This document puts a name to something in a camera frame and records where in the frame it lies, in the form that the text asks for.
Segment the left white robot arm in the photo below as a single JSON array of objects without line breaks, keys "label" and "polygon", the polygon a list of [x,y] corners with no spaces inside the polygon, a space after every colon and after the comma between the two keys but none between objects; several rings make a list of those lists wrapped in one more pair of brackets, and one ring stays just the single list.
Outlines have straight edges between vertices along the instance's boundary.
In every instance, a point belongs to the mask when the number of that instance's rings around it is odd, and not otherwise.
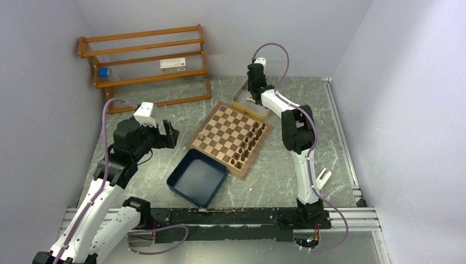
[{"label": "left white robot arm", "polygon": [[133,229],[156,227],[151,204],[137,197],[126,199],[117,215],[103,224],[115,198],[138,171],[138,163],[153,149],[174,149],[180,132],[169,120],[142,125],[131,117],[118,123],[113,144],[107,148],[93,175],[88,193],[70,224],[48,251],[40,251],[33,263],[103,263],[113,248]]}]

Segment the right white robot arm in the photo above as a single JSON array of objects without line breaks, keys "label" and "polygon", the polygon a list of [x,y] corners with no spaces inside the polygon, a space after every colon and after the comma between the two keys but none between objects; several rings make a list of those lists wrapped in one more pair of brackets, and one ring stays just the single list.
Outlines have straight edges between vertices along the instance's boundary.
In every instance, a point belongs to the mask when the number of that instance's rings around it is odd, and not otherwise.
[{"label": "right white robot arm", "polygon": [[315,185],[314,148],[315,124],[308,105],[299,106],[285,98],[273,85],[268,85],[264,65],[247,66],[248,91],[256,104],[275,113],[281,120],[284,147],[290,152],[297,176],[296,216],[279,218],[279,223],[295,228],[313,228],[324,213],[323,202]]}]

